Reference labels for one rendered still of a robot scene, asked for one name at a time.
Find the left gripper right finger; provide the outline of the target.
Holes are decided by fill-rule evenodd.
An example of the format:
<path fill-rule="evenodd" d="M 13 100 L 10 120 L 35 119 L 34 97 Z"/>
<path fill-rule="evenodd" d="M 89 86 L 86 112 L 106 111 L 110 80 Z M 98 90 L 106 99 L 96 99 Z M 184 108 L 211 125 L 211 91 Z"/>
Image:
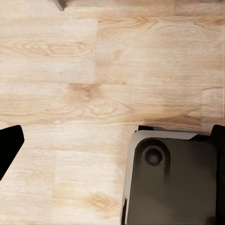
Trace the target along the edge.
<path fill-rule="evenodd" d="M 225 127 L 221 125 L 214 125 L 211 136 L 210 142 L 219 153 L 221 158 L 225 162 Z"/>

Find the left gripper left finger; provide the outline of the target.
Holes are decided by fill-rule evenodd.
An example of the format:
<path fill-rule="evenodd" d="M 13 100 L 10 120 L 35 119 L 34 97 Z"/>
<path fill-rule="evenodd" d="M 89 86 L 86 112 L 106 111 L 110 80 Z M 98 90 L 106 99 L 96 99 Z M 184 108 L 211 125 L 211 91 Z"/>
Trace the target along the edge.
<path fill-rule="evenodd" d="M 0 180 L 24 144 L 23 130 L 20 125 L 0 130 Z"/>

